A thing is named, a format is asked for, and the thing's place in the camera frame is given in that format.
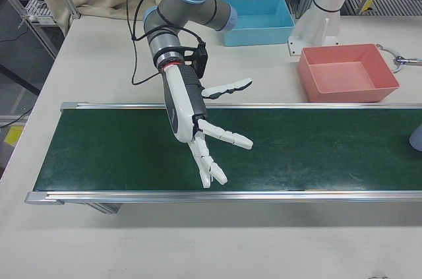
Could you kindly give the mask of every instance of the black cable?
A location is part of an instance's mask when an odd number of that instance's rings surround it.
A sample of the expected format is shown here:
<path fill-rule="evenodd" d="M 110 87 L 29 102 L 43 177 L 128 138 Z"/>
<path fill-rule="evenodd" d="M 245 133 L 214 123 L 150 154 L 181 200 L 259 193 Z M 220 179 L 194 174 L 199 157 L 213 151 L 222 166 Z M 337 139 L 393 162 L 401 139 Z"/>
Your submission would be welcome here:
<path fill-rule="evenodd" d="M 129 28 L 129 32 L 131 33 L 131 40 L 132 40 L 133 49 L 134 49 L 134 52 L 135 52 L 135 67 L 134 67 L 134 70 L 133 70 L 133 75 L 132 75 L 132 80 L 131 80 L 131 82 L 132 82 L 132 84 L 134 86 L 137 86 L 139 84 L 142 84 L 142 83 L 144 83 L 144 82 L 146 82 L 146 81 L 148 81 L 148 80 L 150 80 L 150 79 L 152 79 L 155 76 L 158 76 L 160 74 L 160 72 L 158 72 L 158 73 L 155 73 L 155 74 L 149 76 L 148 78 L 146 78 L 146 79 L 144 79 L 142 81 L 135 82 L 136 70 L 138 69 L 138 50 L 136 48 L 135 42 L 144 39 L 145 37 L 147 37 L 149 34 L 151 34 L 153 32 L 156 32 L 156 31 L 159 31 L 159 30 L 163 30 L 165 28 L 173 28 L 173 29 L 177 29 L 177 30 L 183 30 L 185 32 L 188 32 L 188 33 L 192 34 L 193 36 L 195 36 L 197 38 L 197 40 L 198 40 L 199 43 L 204 44 L 204 42 L 199 37 L 199 35 L 195 34 L 191 30 L 188 30 L 187 28 L 183 28 L 183 27 L 176 26 L 176 25 L 161 25 L 161 26 L 158 26 L 158 27 L 153 28 L 152 30 L 148 31 L 147 33 L 145 33 L 141 37 L 137 38 L 136 37 L 136 20 L 138 18 L 140 7 L 142 6 L 142 3 L 144 1 L 145 0 L 140 0 L 139 3 L 138 3 L 138 5 L 137 5 L 137 7 L 136 7 L 136 11 L 135 11 L 134 18 L 133 18 L 133 28 L 132 28 L 131 27 L 131 23 L 129 21 L 129 0 L 126 0 L 126 21 L 127 21 L 127 26 Z"/>
<path fill-rule="evenodd" d="M 139 3 L 138 3 L 138 6 L 136 7 L 135 15 L 133 17 L 133 29 L 132 29 L 133 35 L 132 35 L 132 38 L 136 38 L 135 37 L 136 36 L 136 21 L 138 20 L 139 10 L 140 10 L 141 5 L 144 3 L 144 1 L 145 0 L 140 0 Z"/>
<path fill-rule="evenodd" d="M 151 29 L 151 30 L 149 30 L 149 31 L 147 31 L 144 35 L 142 35 L 141 37 L 136 37 L 136 36 L 133 36 L 133 38 L 134 38 L 134 41 L 136 41 L 136 42 L 139 42 L 140 40 L 143 40 L 145 37 L 147 37 L 148 35 L 150 35 L 150 34 L 152 34 L 152 33 L 154 33 L 154 32 L 157 32 L 157 31 L 159 31 L 159 30 L 163 30 L 163 28 L 173 28 L 173 29 L 175 29 L 175 30 L 182 30 L 182 31 L 184 31 L 184 32 L 187 32 L 187 33 L 190 33 L 191 35 L 193 35 L 194 37 L 196 37 L 196 39 L 198 40 L 198 43 L 200 43 L 200 44 L 204 44 L 204 41 L 202 40 L 202 38 L 198 35 L 198 34 L 196 34 L 195 32 L 193 32 L 193 31 L 191 31 L 191 30 L 188 30 L 187 28 L 184 28 L 184 27 L 181 27 L 181 26 L 177 26 L 177 25 L 160 25 L 160 26 L 157 26 L 157 27 L 154 27 L 153 29 Z"/>
<path fill-rule="evenodd" d="M 25 113 L 23 113 L 20 117 L 18 117 L 14 121 L 11 121 L 10 123 L 7 123 L 6 125 L 0 126 L 0 129 L 4 129 L 5 127 L 8 127 L 8 126 L 16 123 L 17 121 L 19 121 L 20 119 L 22 119 L 26 114 L 30 113 L 32 111 L 32 109 L 33 108 L 30 108 L 28 111 L 26 111 Z"/>
<path fill-rule="evenodd" d="M 131 33 L 131 40 L 132 40 L 132 44 L 133 44 L 133 49 L 135 51 L 135 67 L 133 69 L 133 75 L 132 75 L 132 84 L 134 86 L 137 86 L 139 84 L 142 84 L 148 80 L 150 80 L 151 78 L 154 78 L 155 76 L 159 75 L 160 73 L 156 73 L 152 76 L 149 76 L 148 78 L 139 81 L 139 82 L 135 82 L 135 75 L 136 75 L 136 70 L 138 69 L 138 50 L 136 49 L 136 44 L 135 44 L 135 39 L 133 38 L 133 31 L 131 28 L 131 23 L 129 21 L 129 0 L 126 0 L 126 21 L 127 21 L 127 26 L 129 27 L 129 32 Z"/>
<path fill-rule="evenodd" d="M 0 43 L 4 43 L 4 42 L 14 42 L 15 40 L 18 40 L 21 36 L 25 35 L 26 33 L 28 33 L 28 27 L 26 28 L 26 31 L 21 33 L 20 35 L 18 35 L 17 37 L 11 39 L 11 40 L 0 40 Z"/>

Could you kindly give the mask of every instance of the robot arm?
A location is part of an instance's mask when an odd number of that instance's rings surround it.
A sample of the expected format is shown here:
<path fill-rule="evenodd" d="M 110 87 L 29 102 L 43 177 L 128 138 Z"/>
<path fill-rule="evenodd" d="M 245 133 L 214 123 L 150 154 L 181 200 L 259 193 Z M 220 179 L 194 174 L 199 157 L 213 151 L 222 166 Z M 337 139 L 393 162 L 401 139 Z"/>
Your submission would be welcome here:
<path fill-rule="evenodd" d="M 207 54 L 200 42 L 193 56 L 185 56 L 177 34 L 189 21 L 215 30 L 231 30 L 237 14 L 227 3 L 218 0 L 162 0 L 157 7 L 144 14 L 144 31 L 156 68 L 161 72 L 164 84 L 166 110 L 176 139 L 187 143 L 198 165 L 202 184 L 210 186 L 212 178 L 224 184 L 227 177 L 209 154 L 205 135 L 231 144 L 251 149 L 252 141 L 246 137 L 225 131 L 207 122 L 207 110 L 203 98 L 217 98 L 248 87 L 252 80 L 204 89 L 199 81 L 204 73 Z"/>

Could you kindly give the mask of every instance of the white table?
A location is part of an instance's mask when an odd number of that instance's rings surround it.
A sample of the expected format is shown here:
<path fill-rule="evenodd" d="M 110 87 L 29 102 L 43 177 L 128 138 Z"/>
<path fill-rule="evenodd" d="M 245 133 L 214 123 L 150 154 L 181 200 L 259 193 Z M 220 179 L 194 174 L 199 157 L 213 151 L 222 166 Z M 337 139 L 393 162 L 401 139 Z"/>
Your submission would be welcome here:
<path fill-rule="evenodd" d="M 251 77 L 220 102 L 304 102 L 286 45 L 207 42 L 205 86 Z M 422 17 L 343 18 L 339 40 L 380 43 L 421 55 Z M 182 35 L 183 44 L 195 40 Z M 138 78 L 154 73 L 146 42 Z M 126 204 L 114 216 L 88 207 L 24 204 L 41 168 L 62 102 L 161 103 L 159 77 L 131 86 L 125 21 L 74 21 L 24 134 L 0 180 L 0 271 L 4 278 L 420 278 L 422 204 Z M 422 102 L 422 70 L 406 67 L 385 102 Z"/>

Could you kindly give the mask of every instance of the red plastic bin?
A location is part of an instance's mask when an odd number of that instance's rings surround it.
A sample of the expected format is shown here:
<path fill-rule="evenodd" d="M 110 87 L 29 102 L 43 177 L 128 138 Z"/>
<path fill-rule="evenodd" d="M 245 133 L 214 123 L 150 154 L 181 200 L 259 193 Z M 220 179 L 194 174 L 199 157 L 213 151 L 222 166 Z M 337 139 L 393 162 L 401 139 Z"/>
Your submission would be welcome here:
<path fill-rule="evenodd" d="M 298 70 L 310 102 L 378 102 L 400 86 L 374 44 L 303 48 Z"/>

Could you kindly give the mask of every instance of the blue plastic bin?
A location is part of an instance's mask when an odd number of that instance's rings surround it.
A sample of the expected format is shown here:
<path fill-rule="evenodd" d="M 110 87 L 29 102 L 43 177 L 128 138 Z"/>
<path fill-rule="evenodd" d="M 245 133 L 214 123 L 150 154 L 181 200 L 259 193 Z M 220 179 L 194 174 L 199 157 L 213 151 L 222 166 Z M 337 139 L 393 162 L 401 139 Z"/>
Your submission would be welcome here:
<path fill-rule="evenodd" d="M 284 0 L 222 0 L 237 11 L 237 24 L 224 32 L 225 46 L 285 44 L 295 26 Z"/>

